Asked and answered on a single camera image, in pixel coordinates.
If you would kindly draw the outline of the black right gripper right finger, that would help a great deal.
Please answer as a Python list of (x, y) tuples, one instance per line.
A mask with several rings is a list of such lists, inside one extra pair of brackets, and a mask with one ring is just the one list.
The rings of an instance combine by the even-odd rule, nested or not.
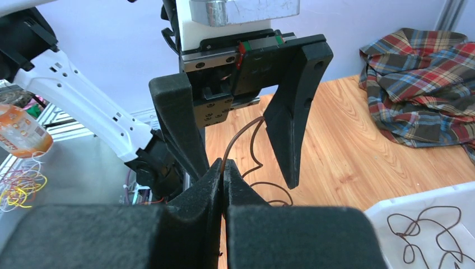
[(374, 228), (344, 206), (269, 205), (241, 177), (224, 171), (229, 268), (386, 268)]

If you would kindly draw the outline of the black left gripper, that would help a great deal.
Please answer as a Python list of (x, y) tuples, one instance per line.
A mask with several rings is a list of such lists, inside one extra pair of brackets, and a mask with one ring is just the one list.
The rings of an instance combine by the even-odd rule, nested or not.
[(230, 111), (256, 104), (263, 89), (276, 86), (264, 111), (266, 131), (287, 187), (296, 188), (310, 108), (332, 58), (322, 34), (253, 31), (202, 40), (181, 54), (185, 73), (148, 84), (169, 151), (198, 181), (209, 169), (198, 127), (224, 122)]

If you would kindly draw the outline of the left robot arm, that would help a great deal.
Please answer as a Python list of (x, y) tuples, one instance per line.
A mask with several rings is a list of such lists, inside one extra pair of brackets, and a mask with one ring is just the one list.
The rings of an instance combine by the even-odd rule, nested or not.
[(333, 58), (324, 35), (297, 38), (271, 21), (296, 16), (299, 1), (163, 1), (162, 30), (180, 70), (149, 83), (160, 129), (131, 116), (61, 50), (40, 1), (1, 2), (1, 79), (62, 108), (105, 141), (158, 197), (171, 197), (181, 172), (209, 170), (202, 129), (230, 110), (277, 91), (258, 122), (289, 188), (299, 185), (302, 141), (317, 87)]

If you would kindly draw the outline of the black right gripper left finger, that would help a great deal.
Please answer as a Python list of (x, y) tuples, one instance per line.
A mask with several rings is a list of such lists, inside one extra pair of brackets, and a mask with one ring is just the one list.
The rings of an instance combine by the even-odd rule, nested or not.
[(222, 159), (201, 179), (170, 201), (157, 206), (149, 268), (217, 268), (220, 254)]

